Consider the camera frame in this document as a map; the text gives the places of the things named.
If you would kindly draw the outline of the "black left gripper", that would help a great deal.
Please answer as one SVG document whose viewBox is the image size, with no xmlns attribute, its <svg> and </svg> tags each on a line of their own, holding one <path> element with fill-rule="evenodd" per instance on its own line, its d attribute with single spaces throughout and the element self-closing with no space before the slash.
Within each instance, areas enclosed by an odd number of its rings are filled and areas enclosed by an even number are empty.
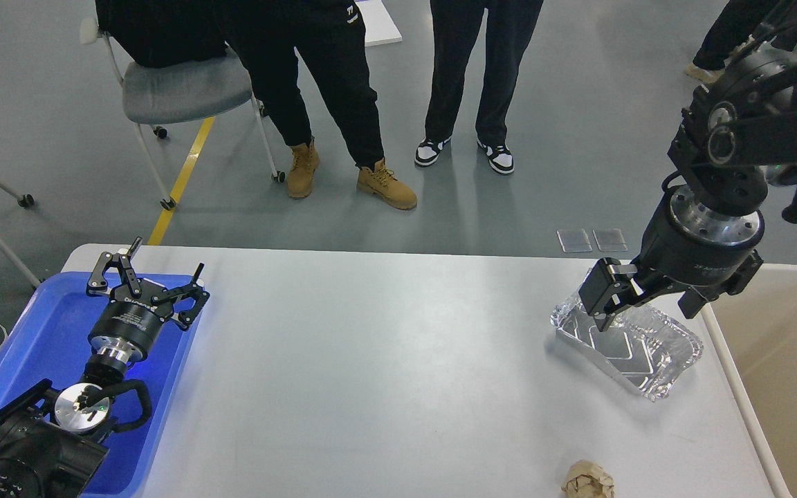
<svg viewBox="0 0 797 498">
<path fill-rule="evenodd" d="M 92 353 L 110 354 L 123 363 L 146 360 L 168 322 L 173 322 L 167 326 L 170 330 L 189 330 L 211 296 L 200 284 L 205 264 L 197 265 L 189 283 L 171 289 L 149 278 L 139 279 L 131 259 L 142 242 L 142 237 L 136 237 L 124 252 L 102 252 L 86 281 L 86 295 L 107 295 L 105 273 L 115 269 L 119 274 L 121 286 L 111 290 L 88 341 Z M 175 310 L 181 302 L 191 302 L 191 306 Z"/>
</svg>

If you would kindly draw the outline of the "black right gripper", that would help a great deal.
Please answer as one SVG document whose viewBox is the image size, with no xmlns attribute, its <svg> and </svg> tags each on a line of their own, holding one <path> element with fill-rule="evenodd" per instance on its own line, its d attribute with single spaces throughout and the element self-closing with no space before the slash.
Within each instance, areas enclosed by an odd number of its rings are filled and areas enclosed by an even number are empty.
<svg viewBox="0 0 797 498">
<path fill-rule="evenodd" d="M 763 220 L 759 211 L 720 214 L 689 187 L 671 187 L 645 228 L 639 255 L 630 264 L 598 259 L 589 271 L 578 291 L 586 315 L 604 332 L 623 311 L 662 295 L 682 293 L 678 306 L 690 319 L 722 293 L 742 293 L 763 262 L 755 251 Z"/>
</svg>

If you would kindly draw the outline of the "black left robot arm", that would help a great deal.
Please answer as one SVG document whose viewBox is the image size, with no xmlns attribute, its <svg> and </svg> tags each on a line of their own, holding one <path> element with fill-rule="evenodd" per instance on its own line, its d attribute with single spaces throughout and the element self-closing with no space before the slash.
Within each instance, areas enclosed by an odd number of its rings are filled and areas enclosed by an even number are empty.
<svg viewBox="0 0 797 498">
<path fill-rule="evenodd" d="M 43 283 L 0 352 L 0 497 L 129 497 L 211 295 L 139 275 L 137 239 Z"/>
</svg>

